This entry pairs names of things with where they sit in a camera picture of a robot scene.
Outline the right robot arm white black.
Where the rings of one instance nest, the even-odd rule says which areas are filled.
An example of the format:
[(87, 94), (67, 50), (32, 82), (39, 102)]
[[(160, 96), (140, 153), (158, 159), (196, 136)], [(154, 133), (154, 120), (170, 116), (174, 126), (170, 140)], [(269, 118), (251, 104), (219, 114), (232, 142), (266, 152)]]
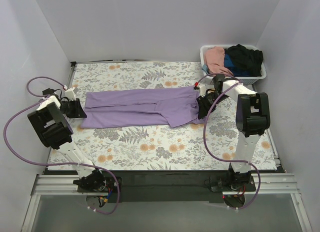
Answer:
[(213, 192), (244, 190), (254, 185), (251, 173), (252, 169), (256, 169), (252, 163), (253, 154), (260, 137), (271, 124), (268, 95), (252, 91), (239, 80), (227, 78), (224, 74), (215, 74), (212, 81), (212, 89), (200, 82), (194, 84), (194, 89), (199, 92), (198, 118), (208, 121), (219, 102), (226, 98), (233, 99), (236, 102), (238, 142), (233, 159), (220, 159), (229, 163), (229, 167), (224, 175), (216, 175), (208, 180), (210, 189)]

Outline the purple t shirt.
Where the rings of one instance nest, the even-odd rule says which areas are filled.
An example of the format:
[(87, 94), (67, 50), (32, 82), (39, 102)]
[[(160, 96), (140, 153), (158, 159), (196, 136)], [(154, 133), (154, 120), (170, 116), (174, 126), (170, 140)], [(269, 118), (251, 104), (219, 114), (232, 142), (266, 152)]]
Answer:
[(88, 92), (81, 127), (88, 129), (129, 126), (201, 124), (199, 92), (193, 87)]

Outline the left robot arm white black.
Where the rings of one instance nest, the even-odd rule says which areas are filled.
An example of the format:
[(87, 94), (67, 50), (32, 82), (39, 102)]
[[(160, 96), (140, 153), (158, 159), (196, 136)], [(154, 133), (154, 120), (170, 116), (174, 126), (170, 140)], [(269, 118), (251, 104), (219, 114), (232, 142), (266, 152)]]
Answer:
[(68, 118), (87, 118), (80, 100), (76, 98), (76, 88), (65, 88), (64, 97), (59, 97), (53, 89), (44, 90), (42, 95), (46, 99), (27, 115), (40, 141), (72, 163), (79, 176), (73, 181), (75, 185), (88, 191), (103, 191), (106, 179), (77, 147), (72, 139), (74, 132), (67, 122)]

